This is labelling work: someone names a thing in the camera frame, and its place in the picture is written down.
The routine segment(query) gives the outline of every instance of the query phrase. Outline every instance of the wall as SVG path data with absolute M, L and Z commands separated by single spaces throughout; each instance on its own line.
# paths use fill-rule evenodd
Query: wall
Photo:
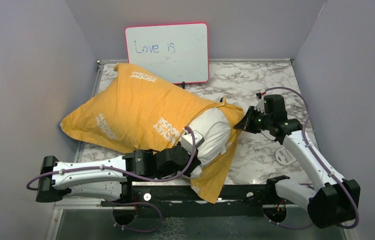
M 45 239 L 53 206 L 25 189 L 42 159 L 74 159 L 60 120 L 86 101 L 96 59 L 64 0 L 0 0 L 0 239 Z
M 319 147 L 361 185 L 357 228 L 375 239 L 375 1 L 328 0 L 294 61 Z
M 205 21 L 213 59 L 294 58 L 326 0 L 66 0 L 96 58 L 127 59 L 126 26 Z

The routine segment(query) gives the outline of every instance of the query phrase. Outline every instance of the black wire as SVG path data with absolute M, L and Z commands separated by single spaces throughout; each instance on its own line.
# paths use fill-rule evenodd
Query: black wire
M 267 137 L 266 135 L 264 135 L 263 132 L 261 132 L 261 134 L 262 134 L 266 139 L 268 139 L 268 140 L 270 140 L 270 141 L 272 141 L 272 142 L 276 142 L 276 141 L 277 141 L 276 138 L 275 138 L 275 139 L 270 139 L 269 137 Z

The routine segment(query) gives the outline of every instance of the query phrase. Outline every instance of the white bolt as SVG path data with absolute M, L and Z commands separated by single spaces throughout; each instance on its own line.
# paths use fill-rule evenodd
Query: white bolt
M 145 195 L 143 195 L 143 199 L 145 200 L 145 201 L 149 201 L 149 200 L 151 200 L 151 194 L 149 194 L 149 193 L 145 193 Z

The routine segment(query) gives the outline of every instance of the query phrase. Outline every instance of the marble surface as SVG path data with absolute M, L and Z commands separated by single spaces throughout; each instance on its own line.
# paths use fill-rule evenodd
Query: marble surface
M 114 64 L 106 64 L 99 84 L 98 92 L 106 89 L 117 73 Z M 270 87 L 289 87 L 299 92 L 299 87 L 290 62 L 214 62 L 210 64 L 210 79 L 207 83 L 187 85 L 186 90 L 205 99 L 218 101 L 225 97 L 228 103 L 236 104 L 246 112 L 249 106 L 255 106 L 255 93 Z M 271 94 L 283 94 L 288 118 L 296 118 L 301 123 L 306 119 L 302 100 L 287 90 L 273 90 Z M 311 141 L 316 144 L 313 131 L 307 129 Z M 264 134 L 273 139 L 267 132 Z M 298 162 L 282 165 L 276 161 L 276 151 L 281 146 L 262 134 L 242 132 L 238 139 L 235 156 L 225 184 L 265 184 L 268 178 L 287 175 L 298 183 L 310 183 L 309 178 Z M 86 143 L 80 162 L 100 161 L 115 158 L 121 153 Z M 140 185 L 188 184 L 185 179 L 167 183 L 142 182 Z

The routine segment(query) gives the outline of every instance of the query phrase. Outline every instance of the printed logo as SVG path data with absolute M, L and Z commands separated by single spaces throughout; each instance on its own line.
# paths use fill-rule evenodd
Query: printed logo
M 137 78 L 137 79 L 143 79 L 149 82 L 155 83 L 155 81 L 158 79 L 157 77 L 145 74 L 143 72 L 134 71 L 131 73 L 131 78 Z
M 180 132 L 177 131 L 177 129 L 175 129 L 173 125 L 163 117 L 158 120 L 153 128 L 156 129 L 156 131 L 161 134 L 161 136 L 163 136 L 167 142 L 171 142 L 172 145 L 174 145 L 180 137 Z
M 96 116 L 95 119 L 97 126 L 108 136 L 109 139 L 117 139 L 110 126 L 108 126 L 103 114 L 99 114 L 99 116 Z

